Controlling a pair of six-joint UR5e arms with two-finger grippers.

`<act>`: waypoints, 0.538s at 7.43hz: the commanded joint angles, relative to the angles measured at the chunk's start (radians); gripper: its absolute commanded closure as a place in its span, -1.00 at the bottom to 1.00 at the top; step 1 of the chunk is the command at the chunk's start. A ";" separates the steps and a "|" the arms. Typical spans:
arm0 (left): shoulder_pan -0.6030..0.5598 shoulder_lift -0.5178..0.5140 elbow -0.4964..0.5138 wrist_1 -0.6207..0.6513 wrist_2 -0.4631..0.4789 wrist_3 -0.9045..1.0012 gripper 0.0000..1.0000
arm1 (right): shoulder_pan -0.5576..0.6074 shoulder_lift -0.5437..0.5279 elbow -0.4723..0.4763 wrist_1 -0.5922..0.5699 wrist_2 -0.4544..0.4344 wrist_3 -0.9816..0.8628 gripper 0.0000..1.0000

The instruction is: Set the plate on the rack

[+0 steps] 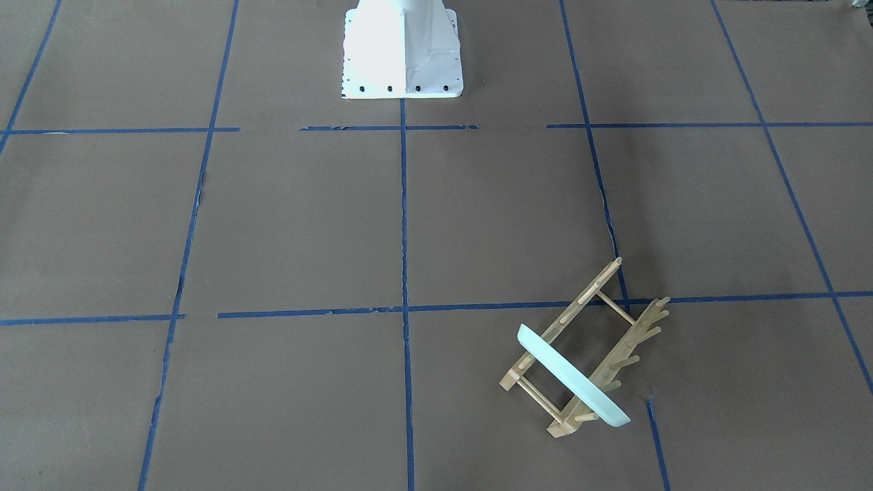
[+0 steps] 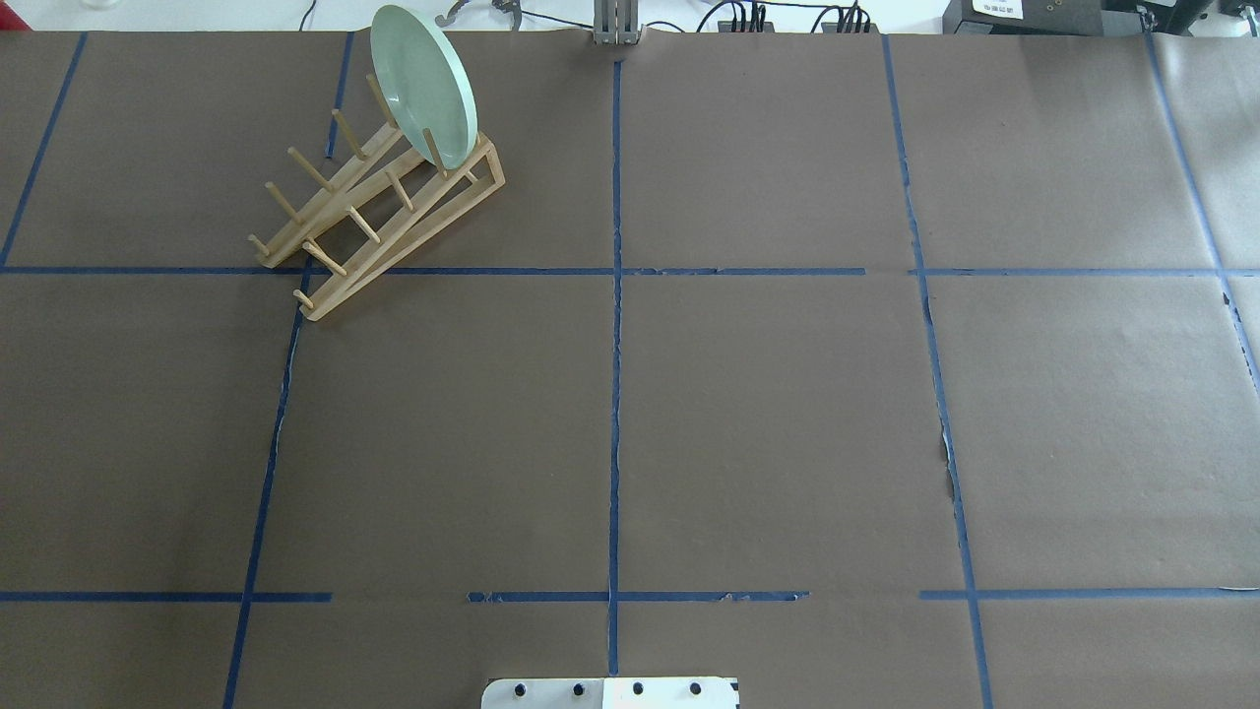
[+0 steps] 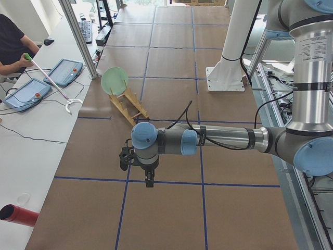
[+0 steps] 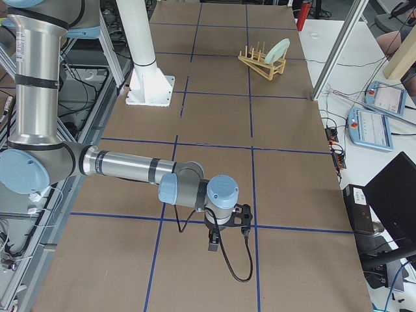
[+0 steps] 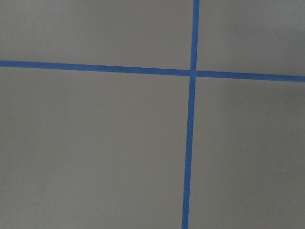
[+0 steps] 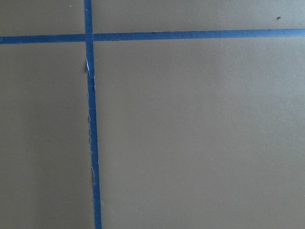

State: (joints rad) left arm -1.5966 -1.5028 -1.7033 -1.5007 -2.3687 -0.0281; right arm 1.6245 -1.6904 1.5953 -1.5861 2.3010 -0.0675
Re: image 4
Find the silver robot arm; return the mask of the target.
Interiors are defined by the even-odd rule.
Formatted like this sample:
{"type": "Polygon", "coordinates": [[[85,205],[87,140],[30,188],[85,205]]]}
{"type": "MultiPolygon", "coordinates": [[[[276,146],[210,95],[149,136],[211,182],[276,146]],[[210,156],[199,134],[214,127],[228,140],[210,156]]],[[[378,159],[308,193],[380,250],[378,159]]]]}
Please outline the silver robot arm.
{"type": "Polygon", "coordinates": [[[251,218],[237,203],[239,186],[228,175],[204,177],[196,162],[105,151],[67,142],[57,134],[61,40],[101,32],[98,1],[7,1],[16,28],[16,129],[1,153],[1,182],[18,194],[44,190],[71,176],[94,174],[158,186],[158,197],[175,207],[204,213],[209,249],[223,250],[221,231],[235,226],[244,235],[251,218]]]}

